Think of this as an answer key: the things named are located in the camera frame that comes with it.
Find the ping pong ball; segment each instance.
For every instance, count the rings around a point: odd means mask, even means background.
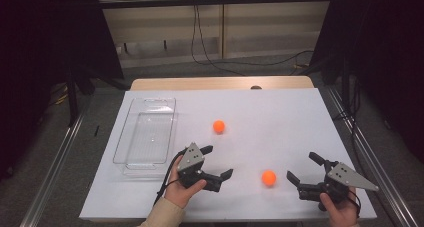
[[[213,123],[213,130],[215,130],[216,133],[222,133],[225,129],[224,121],[217,120]]]
[[[274,171],[266,170],[262,173],[262,182],[266,186],[273,186],[276,180],[277,180],[277,176],[275,175]]]

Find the human hand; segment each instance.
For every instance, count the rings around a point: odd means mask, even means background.
[[[355,193],[355,188],[349,187],[349,190]],[[355,201],[355,195],[349,192],[348,198]],[[350,227],[357,223],[357,207],[348,200],[344,200],[334,205],[330,196],[326,193],[320,194],[322,204],[330,214],[331,227]]]
[[[165,199],[176,204],[184,209],[190,198],[206,186],[206,180],[199,180],[190,188],[186,189],[178,181],[177,166],[180,163],[182,156],[178,157],[171,169],[171,176],[169,177],[169,186],[166,188]]]

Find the transparent plastic tray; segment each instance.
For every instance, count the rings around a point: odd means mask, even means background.
[[[130,176],[163,178],[172,159],[174,98],[131,102],[113,162]]]

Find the white tabletop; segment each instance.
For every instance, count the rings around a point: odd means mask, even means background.
[[[93,221],[140,219],[149,214],[160,181],[122,175],[113,163],[130,103],[134,98],[175,98],[175,129],[171,148],[176,154],[191,142],[213,145],[202,169],[219,175],[232,168],[232,177],[219,193],[201,191],[186,208],[186,222],[298,221],[327,218],[317,202],[299,200],[286,179],[293,172],[302,183],[324,179],[324,168],[308,158],[316,152],[325,159],[353,167],[317,89],[128,91],[106,146],[80,218]],[[223,134],[213,132],[216,119],[226,123]],[[261,182],[264,170],[277,175],[269,188]],[[365,191],[361,218],[376,213]]]

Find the black cable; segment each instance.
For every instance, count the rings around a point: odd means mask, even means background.
[[[171,182],[169,182],[167,185],[166,185],[166,188],[168,188],[168,186],[170,186],[171,184],[173,184],[173,183],[175,183],[175,182],[177,182],[177,181],[179,181],[180,179],[176,179],[176,180],[173,180],[173,181],[171,181]]]
[[[199,62],[199,61],[197,61],[196,60],[196,58],[194,57],[194,53],[193,53],[193,43],[194,43],[194,36],[196,35],[196,23],[198,23],[198,26],[199,26],[199,32],[200,32],[200,39],[201,39],[201,41],[202,41],[202,46],[203,46],[203,52],[205,53],[205,56],[206,56],[206,59],[208,60],[208,64],[204,64],[204,63],[201,63],[201,62]],[[199,15],[199,8],[198,8],[198,6],[196,5],[196,6],[194,6],[194,28],[193,28],[193,38],[191,39],[191,57],[193,58],[193,60],[194,60],[194,62],[196,62],[197,64],[201,64],[201,65],[212,65],[213,67],[215,67],[216,69],[218,69],[218,70],[222,70],[222,71],[227,71],[227,72],[230,72],[230,73],[234,73],[234,74],[237,74],[237,75],[241,75],[241,76],[246,76],[245,74],[242,74],[242,73],[239,73],[239,72],[237,72],[237,71],[232,71],[232,70],[229,70],[229,69],[224,69],[224,68],[221,68],[221,67],[218,67],[218,66],[216,66],[210,59],[209,59],[209,56],[208,56],[208,54],[207,54],[207,52],[206,52],[206,47],[205,47],[205,44],[204,44],[204,42],[203,42],[203,33],[202,33],[202,29],[201,29],[201,27],[200,27],[201,25],[200,25],[200,15]]]
[[[180,155],[184,155],[184,153],[187,151],[187,149],[181,150],[180,152],[177,153],[177,155],[175,155],[175,157],[172,159],[171,164],[168,167],[168,170],[166,171],[165,174],[165,178],[163,179],[163,183],[162,183],[162,187],[160,188],[160,190],[157,192],[157,196],[155,199],[155,202],[153,203],[153,206],[156,204],[156,202],[158,202],[158,200],[160,199],[160,197],[162,197],[163,193],[165,192],[166,188],[172,184],[175,181],[170,182],[168,185],[166,184],[166,181],[168,181],[168,177],[169,177],[169,173],[171,172],[172,166],[174,166],[175,161],[177,160],[177,158]]]
[[[359,218],[359,213],[361,213],[361,208],[362,208],[362,204],[361,204],[361,200],[359,199],[359,197],[353,193],[352,191],[349,190],[349,192],[351,194],[353,194],[355,196],[355,198],[358,200],[359,204],[356,203],[356,201],[352,200],[351,198],[347,197],[347,200],[352,203],[353,205],[355,205],[356,207],[356,217]]]
[[[351,135],[350,135],[351,138],[350,139],[351,139],[352,149],[353,149],[353,152],[355,154],[355,158],[356,158],[356,160],[358,162],[358,165],[359,165],[359,168],[361,170],[361,174],[366,179],[369,179],[367,173],[364,171],[364,167],[362,166],[361,160],[359,158],[358,151],[356,149],[356,144],[355,144],[355,132],[356,132],[356,128],[357,128],[356,114],[359,111],[359,108],[361,106],[360,87],[361,86],[360,86],[360,83],[359,83],[358,79],[355,79],[354,94],[353,94],[353,101],[352,101],[353,102],[352,103],[352,105],[353,105],[353,111],[351,112],[351,116],[348,117],[348,118],[350,118],[351,123],[352,123],[352,126],[350,128],[350,130],[351,130]],[[374,192],[374,194],[375,194],[375,196],[377,198],[377,201],[380,203],[380,206],[383,208],[384,212],[386,213],[387,217],[389,218],[391,224],[396,227],[395,221],[390,216],[390,214],[389,214],[388,210],[386,209],[386,207],[383,205],[383,202],[382,202],[380,196],[375,191],[373,191],[373,192]]]
[[[284,59],[282,61],[274,62],[274,63],[268,63],[268,64],[247,63],[247,62],[238,62],[238,61],[211,61],[209,59],[209,56],[208,56],[207,51],[206,51],[206,48],[205,48],[205,44],[203,42],[203,33],[202,33],[201,24],[200,24],[200,13],[199,13],[198,6],[194,6],[194,11],[195,11],[195,16],[194,16],[193,37],[192,37],[192,40],[191,40],[191,56],[192,56],[193,60],[196,63],[198,63],[198,64],[201,64],[201,65],[212,65],[212,66],[214,66],[215,68],[217,68],[219,70],[228,71],[228,72],[235,73],[235,74],[238,74],[238,75],[246,76],[246,75],[244,75],[242,73],[239,73],[239,72],[236,72],[236,71],[232,71],[232,70],[228,70],[228,69],[224,69],[224,68],[218,67],[215,64],[242,64],[242,65],[253,65],[253,66],[272,66],[272,65],[282,64],[282,63],[285,63],[285,62],[287,62],[289,60],[295,59],[296,60],[296,65],[297,65],[297,57],[299,55],[304,54],[304,53],[313,53],[314,52],[312,50],[304,50],[302,52],[299,52],[299,53],[295,54],[294,56],[292,56],[290,58]],[[203,52],[205,53],[206,59],[208,60],[209,63],[201,63],[198,60],[196,60],[196,58],[194,57],[193,45],[194,45],[194,37],[195,37],[195,34],[196,34],[196,23],[198,24],[198,27],[199,27],[200,39],[201,39],[201,42],[202,42]]]

